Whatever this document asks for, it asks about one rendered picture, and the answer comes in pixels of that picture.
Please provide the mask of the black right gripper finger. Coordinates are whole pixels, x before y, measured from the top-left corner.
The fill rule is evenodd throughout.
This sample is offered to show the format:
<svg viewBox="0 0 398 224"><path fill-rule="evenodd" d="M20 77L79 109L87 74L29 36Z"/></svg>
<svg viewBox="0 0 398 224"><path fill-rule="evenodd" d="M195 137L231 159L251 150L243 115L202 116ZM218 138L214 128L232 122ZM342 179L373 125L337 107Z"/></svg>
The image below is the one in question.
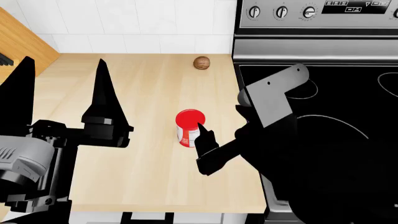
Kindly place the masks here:
<svg viewBox="0 0 398 224"><path fill-rule="evenodd" d="M240 155L237 139L219 146L212 130L206 130L201 123L198 123L198 129L200 135L195 139L198 155L196 163L202 175L212 175L222 169L229 160Z"/></svg>
<svg viewBox="0 0 398 224"><path fill-rule="evenodd" d="M256 110L253 107L236 105L235 108L248 123L256 120Z"/></svg>

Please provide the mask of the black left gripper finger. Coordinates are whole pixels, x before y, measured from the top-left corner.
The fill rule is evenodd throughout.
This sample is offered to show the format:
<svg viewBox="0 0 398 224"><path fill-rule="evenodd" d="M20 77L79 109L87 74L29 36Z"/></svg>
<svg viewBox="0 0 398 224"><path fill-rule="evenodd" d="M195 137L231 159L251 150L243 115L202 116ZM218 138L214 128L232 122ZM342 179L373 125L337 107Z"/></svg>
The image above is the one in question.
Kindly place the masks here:
<svg viewBox="0 0 398 224"><path fill-rule="evenodd" d="M96 69L91 105L83 113L81 144L101 147L127 147L129 125L116 96L106 62L100 59Z"/></svg>
<svg viewBox="0 0 398 224"><path fill-rule="evenodd" d="M35 61L24 57L0 85L0 135L26 136L32 124Z"/></svg>

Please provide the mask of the red and white cup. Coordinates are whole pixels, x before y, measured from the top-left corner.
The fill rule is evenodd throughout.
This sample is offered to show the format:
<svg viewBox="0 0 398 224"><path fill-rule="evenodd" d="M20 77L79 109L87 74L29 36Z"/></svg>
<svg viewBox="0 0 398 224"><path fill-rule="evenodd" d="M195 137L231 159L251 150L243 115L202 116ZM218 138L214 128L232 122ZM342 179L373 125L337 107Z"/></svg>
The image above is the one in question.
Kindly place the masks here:
<svg viewBox="0 0 398 224"><path fill-rule="evenodd" d="M177 139L184 147L195 147L195 140L200 135L198 123L204 125L205 115L198 110L183 110L175 117Z"/></svg>

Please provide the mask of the wooden knife block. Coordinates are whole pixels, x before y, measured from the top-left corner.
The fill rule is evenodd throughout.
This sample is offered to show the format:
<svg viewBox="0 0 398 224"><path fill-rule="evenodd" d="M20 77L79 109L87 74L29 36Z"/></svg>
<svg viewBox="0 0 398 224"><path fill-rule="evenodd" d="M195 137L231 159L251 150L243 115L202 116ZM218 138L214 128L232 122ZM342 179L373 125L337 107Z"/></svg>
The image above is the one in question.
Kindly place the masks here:
<svg viewBox="0 0 398 224"><path fill-rule="evenodd" d="M14 61L0 65L0 83L28 56L35 60L35 76L39 76L60 54L30 29L0 7L0 54Z"/></svg>

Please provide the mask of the brown round walnut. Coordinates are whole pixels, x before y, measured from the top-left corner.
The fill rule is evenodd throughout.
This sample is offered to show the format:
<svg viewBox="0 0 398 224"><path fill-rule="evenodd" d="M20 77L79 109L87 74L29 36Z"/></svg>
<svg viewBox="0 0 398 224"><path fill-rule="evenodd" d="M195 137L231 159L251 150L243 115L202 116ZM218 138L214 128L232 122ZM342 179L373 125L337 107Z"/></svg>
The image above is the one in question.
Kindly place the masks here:
<svg viewBox="0 0 398 224"><path fill-rule="evenodd" d="M206 70L210 67L210 59L206 56L199 56L194 59L193 66L199 70Z"/></svg>

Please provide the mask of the white cabinet drawer front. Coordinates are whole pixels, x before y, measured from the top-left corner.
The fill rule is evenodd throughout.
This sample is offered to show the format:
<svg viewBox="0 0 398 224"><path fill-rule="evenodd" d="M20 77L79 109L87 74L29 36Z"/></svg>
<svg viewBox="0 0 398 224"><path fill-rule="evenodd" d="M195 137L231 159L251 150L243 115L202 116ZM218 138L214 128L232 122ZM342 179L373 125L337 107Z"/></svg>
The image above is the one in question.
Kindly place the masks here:
<svg viewBox="0 0 398 224"><path fill-rule="evenodd" d="M120 224L122 212L71 212L70 224ZM260 223L261 213L175 212L173 224L245 224Z"/></svg>

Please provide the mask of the stainless steel electric stove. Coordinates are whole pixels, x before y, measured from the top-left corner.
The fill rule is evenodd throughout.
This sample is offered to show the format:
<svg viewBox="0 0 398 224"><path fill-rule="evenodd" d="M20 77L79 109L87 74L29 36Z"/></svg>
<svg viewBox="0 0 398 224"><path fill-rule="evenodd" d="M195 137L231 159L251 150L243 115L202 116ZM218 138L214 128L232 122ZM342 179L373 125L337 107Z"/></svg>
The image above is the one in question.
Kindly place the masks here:
<svg viewBox="0 0 398 224"><path fill-rule="evenodd" d="M398 141L398 20L384 14L322 14L326 0L238 0L232 60L239 89L302 63L306 83L285 95L316 138ZM301 20L304 5L315 18ZM247 9L258 6L257 20ZM274 9L286 6L284 20Z"/></svg>

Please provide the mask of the black stove display panel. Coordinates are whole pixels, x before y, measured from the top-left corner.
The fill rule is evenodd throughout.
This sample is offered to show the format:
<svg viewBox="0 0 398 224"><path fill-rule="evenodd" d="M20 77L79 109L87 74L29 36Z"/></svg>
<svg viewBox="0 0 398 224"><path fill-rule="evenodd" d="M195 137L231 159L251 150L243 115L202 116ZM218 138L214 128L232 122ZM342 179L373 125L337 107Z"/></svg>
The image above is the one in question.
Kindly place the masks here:
<svg viewBox="0 0 398 224"><path fill-rule="evenodd" d="M391 0L326 0L322 14L384 14Z"/></svg>

